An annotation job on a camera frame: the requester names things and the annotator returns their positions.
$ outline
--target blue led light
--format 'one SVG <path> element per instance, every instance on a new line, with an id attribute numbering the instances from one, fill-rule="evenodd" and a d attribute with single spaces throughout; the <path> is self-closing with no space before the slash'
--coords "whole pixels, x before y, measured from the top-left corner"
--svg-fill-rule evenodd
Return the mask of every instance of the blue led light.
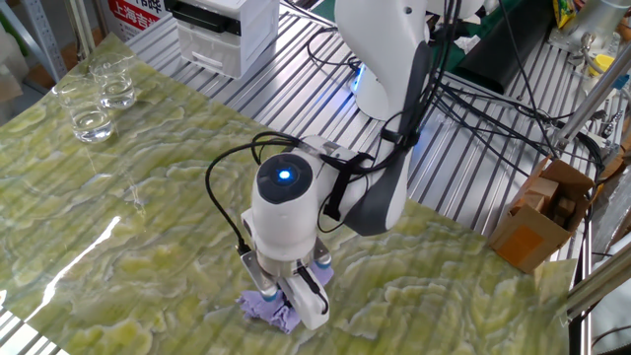
<path id="1" fill-rule="evenodd" d="M 359 82 L 362 80 L 362 76 L 364 76 L 364 71 L 366 70 L 366 65 L 362 65 L 359 69 L 359 75 L 357 75 L 357 80 L 353 83 L 353 92 L 357 92 L 357 87 L 359 87 Z"/>
<path id="2" fill-rule="evenodd" d="M 290 178 L 291 176 L 292 176 L 292 174 L 291 174 L 289 171 L 280 171 L 280 172 L 278 173 L 278 177 L 279 177 L 280 179 L 288 179 L 288 178 Z"/>

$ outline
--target empty glass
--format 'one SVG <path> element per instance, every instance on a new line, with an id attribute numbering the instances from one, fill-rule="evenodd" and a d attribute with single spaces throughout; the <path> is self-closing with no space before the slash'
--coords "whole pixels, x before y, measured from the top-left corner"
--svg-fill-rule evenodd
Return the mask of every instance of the empty glass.
<path id="1" fill-rule="evenodd" d="M 90 63 L 90 72 L 101 86 L 101 103 L 108 108 L 128 108 L 136 101 L 129 76 L 128 59 L 120 54 L 104 54 Z"/>
<path id="2" fill-rule="evenodd" d="M 111 121 L 101 105 L 101 90 L 94 80 L 77 79 L 55 91 L 70 116 L 75 137 L 83 142 L 105 141 L 112 132 Z"/>

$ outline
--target green marble table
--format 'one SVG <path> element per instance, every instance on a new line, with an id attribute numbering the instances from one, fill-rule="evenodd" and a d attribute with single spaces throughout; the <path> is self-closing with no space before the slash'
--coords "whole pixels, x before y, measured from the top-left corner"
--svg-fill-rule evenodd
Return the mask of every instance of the green marble table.
<path id="1" fill-rule="evenodd" d="M 114 36 L 104 52 L 133 54 Z M 52 95 L 0 128 L 0 303 L 70 354 L 567 353 L 574 261 L 524 275 L 411 201 L 386 235 L 321 236 L 326 325 L 244 320 L 235 300 L 253 285 L 203 175 L 264 127 L 137 59 L 131 74 L 138 101 L 111 112 L 105 143 L 75 139 Z M 255 169 L 242 153 L 213 173 L 235 219 Z"/>

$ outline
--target crumpled purple towel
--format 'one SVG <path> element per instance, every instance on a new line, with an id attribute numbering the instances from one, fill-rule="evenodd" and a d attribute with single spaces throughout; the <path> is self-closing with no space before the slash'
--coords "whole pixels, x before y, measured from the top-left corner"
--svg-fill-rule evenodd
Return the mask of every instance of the crumpled purple towel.
<path id="1" fill-rule="evenodd" d="M 323 286 L 333 277 L 333 268 L 321 269 L 314 263 L 310 265 L 315 278 Z M 293 308 L 285 305 L 285 295 L 278 292 L 276 299 L 266 302 L 258 291 L 243 291 L 237 300 L 241 304 L 241 309 L 245 311 L 244 319 L 262 319 L 271 325 L 279 327 L 286 334 L 289 334 L 300 323 L 300 317 Z"/>

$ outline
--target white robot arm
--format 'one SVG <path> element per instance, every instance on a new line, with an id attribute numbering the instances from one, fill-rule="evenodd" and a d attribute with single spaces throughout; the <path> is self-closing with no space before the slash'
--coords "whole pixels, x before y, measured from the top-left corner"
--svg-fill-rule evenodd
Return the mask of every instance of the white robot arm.
<path id="1" fill-rule="evenodd" d="M 467 1 L 460 16 L 481 3 Z M 443 12 L 442 1 L 432 4 Z M 311 136 L 265 161 L 256 174 L 251 208 L 242 215 L 253 250 L 243 252 L 242 262 L 263 298 L 274 299 L 280 287 L 307 328 L 324 324 L 329 313 L 324 288 L 309 268 L 331 263 L 317 236 L 320 206 L 361 236 L 386 232 L 403 211 L 419 99 L 432 61 L 424 35 L 427 6 L 425 0 L 337 0 L 342 38 L 386 90 L 391 119 L 376 157 Z"/>

